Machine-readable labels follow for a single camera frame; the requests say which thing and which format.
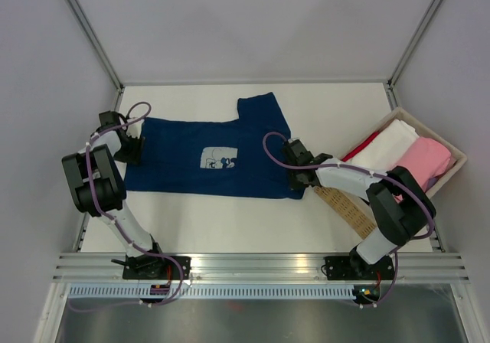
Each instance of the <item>navy blue shirt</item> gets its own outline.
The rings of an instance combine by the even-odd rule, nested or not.
[[[147,118],[139,165],[128,165],[129,191],[211,194],[248,198],[300,199],[289,189],[286,170],[262,146],[271,131],[291,137],[272,93],[238,100],[238,119],[230,122],[184,122]],[[279,160],[283,143],[269,137],[267,147]]]

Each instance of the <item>pink towel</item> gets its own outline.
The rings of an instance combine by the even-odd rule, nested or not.
[[[451,152],[436,140],[418,138],[405,152],[397,165],[405,167],[415,178],[422,190],[432,177],[442,175],[451,160]]]

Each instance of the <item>red wire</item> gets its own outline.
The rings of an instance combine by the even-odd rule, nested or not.
[[[168,285],[170,286],[170,283],[172,281],[172,267],[169,265],[167,266],[167,277],[168,277]]]
[[[374,289],[379,288],[380,284],[381,284],[381,273],[377,271],[376,275],[377,275],[377,283],[376,283],[376,286],[374,287]]]

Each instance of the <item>white table surface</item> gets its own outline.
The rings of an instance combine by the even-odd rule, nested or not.
[[[150,116],[224,122],[237,118],[237,99],[274,92],[289,124],[314,155],[345,153],[390,112],[381,83],[187,85],[125,88],[120,111],[141,100]],[[144,113],[135,109],[132,116]],[[141,126],[132,127],[139,132]],[[118,164],[122,174],[125,165]],[[360,237],[310,188],[302,200],[232,198],[129,191],[138,222],[172,253],[346,252]],[[401,251],[431,251],[428,240]],[[123,252],[100,220],[90,219],[83,252]]]

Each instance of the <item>white printed logo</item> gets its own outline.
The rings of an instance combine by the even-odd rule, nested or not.
[[[226,146],[208,146],[201,154],[201,168],[225,169],[233,168],[237,163],[237,148]]]

